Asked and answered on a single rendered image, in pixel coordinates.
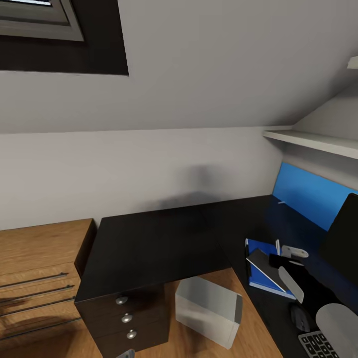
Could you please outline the mouse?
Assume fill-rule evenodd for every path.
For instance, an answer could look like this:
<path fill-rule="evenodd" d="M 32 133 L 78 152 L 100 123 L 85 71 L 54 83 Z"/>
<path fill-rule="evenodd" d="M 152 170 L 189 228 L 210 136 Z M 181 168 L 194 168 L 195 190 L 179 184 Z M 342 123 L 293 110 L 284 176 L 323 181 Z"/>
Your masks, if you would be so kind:
<path fill-rule="evenodd" d="M 306 314 L 298 306 L 292 306 L 290 309 L 290 318 L 294 326 L 305 332 L 309 332 L 309 325 L 306 319 Z"/>

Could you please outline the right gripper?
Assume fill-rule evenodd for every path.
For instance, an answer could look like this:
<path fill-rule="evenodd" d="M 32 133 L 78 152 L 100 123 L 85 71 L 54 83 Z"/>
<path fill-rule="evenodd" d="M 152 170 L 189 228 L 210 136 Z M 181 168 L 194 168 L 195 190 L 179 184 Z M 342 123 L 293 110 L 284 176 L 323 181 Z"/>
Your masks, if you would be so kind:
<path fill-rule="evenodd" d="M 270 255 L 269 255 L 269 266 L 270 266 L 270 267 L 273 267 L 273 268 L 279 269 L 280 264 L 281 264 L 284 260 L 291 260 L 291 261 L 295 261 L 295 262 L 300 263 L 299 260 L 296 260 L 296 259 L 293 259 L 293 258 L 281 257 L 281 256 L 279 256 L 279 255 L 270 254 Z"/>

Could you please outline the monitor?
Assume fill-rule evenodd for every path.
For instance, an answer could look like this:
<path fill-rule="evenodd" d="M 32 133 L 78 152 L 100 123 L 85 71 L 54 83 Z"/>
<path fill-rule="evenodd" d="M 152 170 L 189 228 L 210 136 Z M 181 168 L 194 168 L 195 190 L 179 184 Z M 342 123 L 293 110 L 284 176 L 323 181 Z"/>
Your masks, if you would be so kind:
<path fill-rule="evenodd" d="M 358 194 L 349 194 L 317 254 L 358 287 Z"/>

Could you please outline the keyboard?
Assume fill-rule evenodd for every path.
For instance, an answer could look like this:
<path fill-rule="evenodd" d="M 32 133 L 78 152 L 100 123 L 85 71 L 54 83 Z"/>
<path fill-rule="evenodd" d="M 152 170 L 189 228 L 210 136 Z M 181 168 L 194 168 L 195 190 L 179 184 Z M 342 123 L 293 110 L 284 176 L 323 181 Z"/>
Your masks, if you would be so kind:
<path fill-rule="evenodd" d="M 340 358 L 321 330 L 298 335 L 309 358 Z"/>

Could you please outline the notebook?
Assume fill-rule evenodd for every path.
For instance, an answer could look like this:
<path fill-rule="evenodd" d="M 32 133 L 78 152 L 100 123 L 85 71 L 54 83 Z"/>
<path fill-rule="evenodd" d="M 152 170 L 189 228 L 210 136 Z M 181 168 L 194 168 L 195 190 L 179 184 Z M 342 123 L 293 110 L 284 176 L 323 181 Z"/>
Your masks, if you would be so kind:
<path fill-rule="evenodd" d="M 279 286 L 285 293 L 288 288 L 282 282 L 279 269 L 273 268 L 269 266 L 269 255 L 267 255 L 260 248 L 256 249 L 251 255 L 246 257 L 258 270 L 260 270 L 263 274 L 265 274 L 269 279 L 271 279 L 277 286 Z"/>

